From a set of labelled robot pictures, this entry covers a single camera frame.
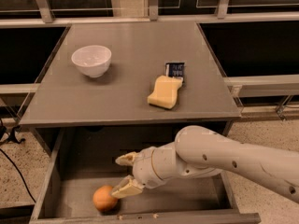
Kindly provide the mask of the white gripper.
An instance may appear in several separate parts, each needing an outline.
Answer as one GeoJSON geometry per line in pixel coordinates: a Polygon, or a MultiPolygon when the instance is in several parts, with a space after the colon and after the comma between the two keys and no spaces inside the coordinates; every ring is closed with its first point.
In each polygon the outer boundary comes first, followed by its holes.
{"type": "Polygon", "coordinates": [[[120,166],[133,166],[133,176],[126,176],[110,195],[117,199],[136,196],[143,192],[143,188],[156,189],[165,182],[156,174],[153,166],[153,153],[156,147],[149,147],[140,152],[130,152],[119,156],[115,162],[120,166]]]}

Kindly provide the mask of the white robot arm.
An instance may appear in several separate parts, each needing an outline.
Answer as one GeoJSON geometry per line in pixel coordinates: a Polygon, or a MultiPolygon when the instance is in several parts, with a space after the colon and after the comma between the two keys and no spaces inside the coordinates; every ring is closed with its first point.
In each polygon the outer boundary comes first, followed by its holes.
{"type": "Polygon", "coordinates": [[[201,126],[187,126],[174,142],[119,156],[116,163],[133,168],[111,191],[117,199],[175,178],[209,177],[225,170],[299,203],[298,152],[241,143],[201,126]]]}

